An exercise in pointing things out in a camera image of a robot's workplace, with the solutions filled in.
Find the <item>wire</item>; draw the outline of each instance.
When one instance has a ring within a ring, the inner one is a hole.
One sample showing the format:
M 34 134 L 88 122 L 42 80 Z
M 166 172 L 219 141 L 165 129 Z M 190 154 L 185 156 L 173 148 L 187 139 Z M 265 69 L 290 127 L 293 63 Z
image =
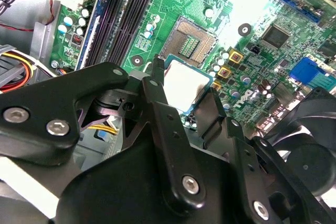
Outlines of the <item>wire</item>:
M 117 132 L 113 128 L 107 127 L 104 125 L 93 125 L 88 128 L 91 130 L 105 131 L 105 132 L 111 133 L 112 135 L 117 135 Z
M 1 27 L 4 27 L 6 29 L 9 29 L 9 30 L 16 30 L 16 31 L 34 31 L 34 29 L 26 29 L 26 28 L 16 28 L 14 26 L 9 26 L 9 25 L 5 25 L 5 24 L 1 24 L 0 23 L 0 26 Z
M 26 60 L 32 62 L 36 67 L 38 67 L 46 75 L 48 75 L 50 77 L 57 77 L 56 74 L 51 72 L 45 65 L 43 65 L 39 60 L 35 59 L 34 57 L 29 56 L 27 54 L 24 54 L 23 52 L 20 52 L 16 49 L 13 49 L 11 52 L 14 52 L 14 53 L 18 54 L 19 56 L 21 56 L 22 58 L 25 58 Z
M 18 60 L 18 61 L 23 62 L 24 64 L 26 64 L 30 68 L 31 75 L 33 76 L 34 69 L 33 69 L 32 65 L 26 59 L 24 59 L 24 58 L 22 58 L 20 56 L 11 54 L 10 52 L 4 52 L 2 55 L 10 57 L 10 58 L 13 58 L 13 59 L 16 59 L 16 60 Z

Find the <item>screw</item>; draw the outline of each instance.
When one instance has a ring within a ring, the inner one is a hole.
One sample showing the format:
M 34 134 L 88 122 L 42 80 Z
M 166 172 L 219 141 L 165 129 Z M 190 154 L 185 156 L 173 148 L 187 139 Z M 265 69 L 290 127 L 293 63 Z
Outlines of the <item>screw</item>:
M 265 141 L 265 140 L 263 140 L 263 139 L 260 139 L 260 142 L 261 142 L 261 144 L 262 144 L 264 147 L 267 147 L 267 143 L 266 143 L 266 141 Z
M 200 190 L 197 181 L 191 176 L 184 176 L 182 179 L 182 184 L 184 189 L 186 189 L 190 194 L 197 194 Z
M 115 73 L 115 74 L 117 74 L 119 76 L 122 76 L 122 72 L 119 69 L 114 69 L 113 73 Z
M 157 85 L 158 85 L 158 83 L 157 83 L 156 81 L 150 80 L 149 82 L 150 82 L 152 85 L 154 85 L 154 86 L 157 86 Z
M 70 130 L 69 124 L 63 120 L 52 120 L 47 124 L 47 131 L 54 136 L 64 136 Z
M 233 123 L 234 126 L 237 126 L 237 127 L 239 126 L 239 123 L 236 120 L 232 119 L 231 122 Z
M 58 62 L 55 61 L 55 60 L 53 60 L 53 61 L 50 63 L 50 65 L 51 65 L 52 68 L 55 68 L 55 69 L 58 68 L 58 66 L 59 66 Z
M 254 210 L 257 212 L 257 214 L 263 219 L 263 220 L 268 220 L 269 219 L 269 214 L 266 209 L 266 207 L 259 201 L 254 201 L 253 202 L 253 207 Z
M 29 118 L 29 113 L 22 108 L 9 108 L 4 112 L 4 119 L 10 123 L 23 123 Z

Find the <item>yellow cable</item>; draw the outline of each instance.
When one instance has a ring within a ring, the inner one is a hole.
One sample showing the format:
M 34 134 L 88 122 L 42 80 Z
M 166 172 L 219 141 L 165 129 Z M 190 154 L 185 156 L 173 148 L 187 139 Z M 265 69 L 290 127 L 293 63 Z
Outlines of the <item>yellow cable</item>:
M 31 75 L 32 75 L 31 77 L 33 77 L 34 70 L 33 70 L 32 64 L 30 64 L 26 59 L 24 59 L 20 56 L 17 56 L 17 55 L 12 55 L 8 52 L 4 52 L 3 55 L 14 58 L 14 59 L 17 59 L 17 60 L 20 60 L 20 61 L 23 61 L 30 68 Z
M 89 129 L 99 130 L 99 131 L 106 131 L 108 133 L 111 133 L 112 135 L 117 135 L 117 132 L 113 128 L 107 127 L 107 126 L 103 126 L 103 125 L 93 125 L 93 126 L 90 126 Z

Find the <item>green circuit board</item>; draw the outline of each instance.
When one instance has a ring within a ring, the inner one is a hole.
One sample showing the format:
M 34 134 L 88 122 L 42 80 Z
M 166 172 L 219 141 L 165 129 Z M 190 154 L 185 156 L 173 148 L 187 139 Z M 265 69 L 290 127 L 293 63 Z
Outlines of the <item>green circuit board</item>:
M 213 11 L 210 18 L 205 15 L 209 8 Z M 336 42 L 336 28 L 330 16 L 332 11 L 336 13 L 328 6 L 328 14 L 322 19 L 323 25 L 317 25 L 280 0 L 151 0 L 122 67 L 127 72 L 149 69 L 149 62 L 155 55 L 162 56 L 167 40 L 176 30 L 176 22 L 183 17 L 216 37 L 215 46 L 197 66 L 204 72 L 212 69 L 223 50 L 235 49 L 243 55 L 239 64 L 227 60 L 224 67 L 232 74 L 225 80 L 216 78 L 215 82 L 219 84 L 217 88 L 221 100 L 230 105 L 227 113 L 245 125 L 255 126 L 260 117 L 268 113 L 274 98 L 250 97 L 240 106 L 235 106 L 238 99 L 231 96 L 230 90 L 234 88 L 242 96 L 248 90 L 255 90 L 262 79 L 267 79 L 272 85 L 281 81 L 294 92 L 297 86 L 288 81 L 289 71 L 307 55 L 324 60 L 317 49 L 327 39 Z M 156 27 L 148 38 L 146 26 L 153 22 Z M 242 24 L 251 25 L 251 32 L 247 36 L 241 36 L 238 32 Z M 286 38 L 283 46 L 277 48 L 265 43 L 263 36 L 270 27 L 283 31 Z M 194 43 L 192 39 L 185 42 L 188 47 Z M 252 44 L 258 45 L 259 53 L 248 49 Z M 140 66 L 139 61 L 134 63 L 134 56 L 141 57 Z M 242 76 L 248 76 L 250 84 L 243 84 Z

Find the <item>screw hole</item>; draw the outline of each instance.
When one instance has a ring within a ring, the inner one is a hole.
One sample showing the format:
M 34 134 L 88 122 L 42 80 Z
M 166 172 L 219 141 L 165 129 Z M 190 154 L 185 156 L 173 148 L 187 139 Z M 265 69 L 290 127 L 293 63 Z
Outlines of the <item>screw hole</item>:
M 134 109 L 134 103 L 132 102 L 126 102 L 122 108 L 125 110 L 125 111 L 131 111 Z
M 250 169 L 251 172 L 254 172 L 254 168 L 253 168 L 252 165 L 248 164 L 247 166 L 248 166 L 248 168 Z
M 180 135 L 178 134 L 178 132 L 174 131 L 173 132 L 173 137 L 174 138 L 180 138 Z

